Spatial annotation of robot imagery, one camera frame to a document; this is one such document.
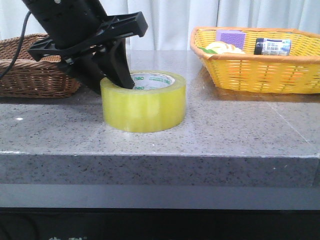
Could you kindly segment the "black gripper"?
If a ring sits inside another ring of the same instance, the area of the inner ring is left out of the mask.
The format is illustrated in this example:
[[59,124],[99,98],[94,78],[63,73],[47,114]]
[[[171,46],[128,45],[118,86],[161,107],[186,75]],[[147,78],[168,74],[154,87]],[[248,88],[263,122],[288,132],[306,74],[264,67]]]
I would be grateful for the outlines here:
[[100,81],[106,76],[113,84],[133,89],[126,55],[125,38],[143,37],[148,24],[142,12],[107,15],[98,0],[25,0],[23,2],[48,37],[34,43],[28,53],[36,60],[58,55],[80,55],[92,46],[99,51],[74,59],[61,60],[58,69],[72,79],[101,94]]

